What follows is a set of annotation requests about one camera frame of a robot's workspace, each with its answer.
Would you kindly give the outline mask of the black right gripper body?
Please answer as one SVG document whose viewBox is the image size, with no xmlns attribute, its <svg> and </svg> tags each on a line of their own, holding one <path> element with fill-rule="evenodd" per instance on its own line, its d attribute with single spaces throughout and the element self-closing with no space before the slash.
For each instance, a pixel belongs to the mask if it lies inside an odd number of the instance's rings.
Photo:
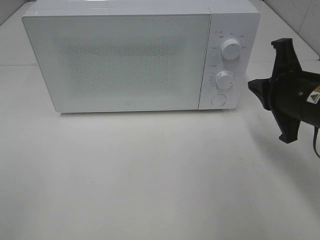
<svg viewBox="0 0 320 240">
<path fill-rule="evenodd" d="M 267 106 L 278 125 L 290 120 L 320 124 L 320 75 L 291 71 L 265 79 Z"/>
</svg>

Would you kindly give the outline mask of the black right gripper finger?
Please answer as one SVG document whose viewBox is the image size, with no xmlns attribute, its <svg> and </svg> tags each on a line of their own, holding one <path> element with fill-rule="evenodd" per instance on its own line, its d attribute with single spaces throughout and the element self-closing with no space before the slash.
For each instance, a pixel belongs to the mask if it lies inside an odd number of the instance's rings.
<svg viewBox="0 0 320 240">
<path fill-rule="evenodd" d="M 281 74 L 289 72 L 301 72 L 302 67 L 296 55 L 293 39 L 280 38 L 271 42 L 271 45 L 276 51 L 272 78 L 277 78 Z"/>
<path fill-rule="evenodd" d="M 286 144 L 298 139 L 299 120 L 283 113 L 276 105 L 278 88 L 271 78 L 248 82 L 248 89 L 260 100 L 265 110 L 271 111 L 281 131 L 279 139 Z"/>
</svg>

